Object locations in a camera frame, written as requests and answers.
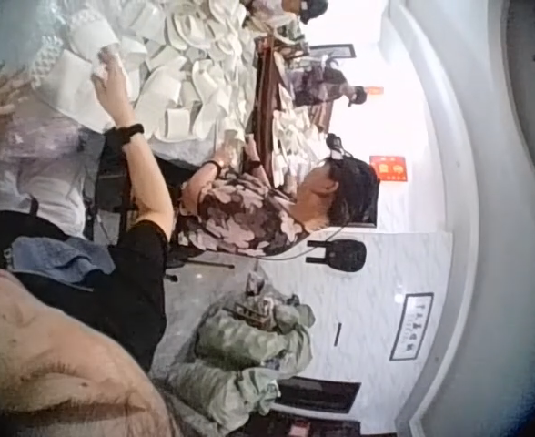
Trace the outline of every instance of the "floral shirt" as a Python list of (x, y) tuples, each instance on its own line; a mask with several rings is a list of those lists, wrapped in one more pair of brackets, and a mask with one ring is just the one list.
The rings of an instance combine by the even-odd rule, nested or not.
[(178, 244), (248, 257), (283, 253), (308, 236), (289, 206), (259, 179), (228, 170), (201, 191), (198, 217), (178, 215)]

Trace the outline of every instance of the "bracelet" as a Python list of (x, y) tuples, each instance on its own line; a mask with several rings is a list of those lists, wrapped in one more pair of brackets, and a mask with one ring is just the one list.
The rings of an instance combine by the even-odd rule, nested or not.
[(223, 166), (221, 166), (218, 162), (214, 161), (213, 159), (209, 161), (205, 161), (201, 167), (204, 167), (207, 164), (211, 164), (212, 166), (215, 166), (215, 168), (217, 169), (218, 175), (220, 175), (221, 172), (223, 171)]

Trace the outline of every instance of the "framed sign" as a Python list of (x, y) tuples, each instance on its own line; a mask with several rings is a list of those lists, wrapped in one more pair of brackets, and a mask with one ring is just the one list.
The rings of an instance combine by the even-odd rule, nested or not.
[(386, 182), (407, 182), (407, 162), (404, 157), (371, 156), (369, 164), (380, 180)]
[(334, 59), (352, 59), (357, 57), (355, 47), (352, 44), (327, 44), (324, 46), (311, 46), (309, 55), (317, 58), (323, 56)]
[(425, 331), (428, 328), (432, 305), (433, 293), (405, 296), (390, 361), (413, 361), (417, 359)]

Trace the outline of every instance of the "wristwatch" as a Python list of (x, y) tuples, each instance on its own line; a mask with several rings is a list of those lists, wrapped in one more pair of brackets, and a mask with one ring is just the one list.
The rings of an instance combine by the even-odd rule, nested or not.
[(114, 127), (106, 132), (106, 140), (111, 139), (115, 147), (123, 147), (136, 134), (144, 134), (144, 126), (135, 124), (131, 127)]

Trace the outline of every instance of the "red sign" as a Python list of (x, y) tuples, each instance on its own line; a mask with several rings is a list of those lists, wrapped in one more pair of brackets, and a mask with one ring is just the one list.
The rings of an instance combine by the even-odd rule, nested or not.
[(365, 86), (365, 91), (369, 96), (382, 96), (385, 94), (385, 88), (383, 86)]
[(407, 182), (407, 164), (404, 157), (371, 156), (370, 165), (380, 180), (387, 182)]

